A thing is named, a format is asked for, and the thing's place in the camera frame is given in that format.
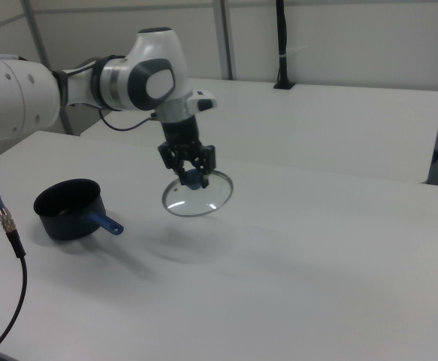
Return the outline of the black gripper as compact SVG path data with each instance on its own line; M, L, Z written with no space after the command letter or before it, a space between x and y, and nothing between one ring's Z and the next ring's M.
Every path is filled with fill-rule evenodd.
M159 153L167 169L174 171L182 185L188 183L184 161L192 162L195 178L201 188L209 185L208 177L216 168L216 148L201 145L195 116L176 123L162 123L165 142L159 145Z

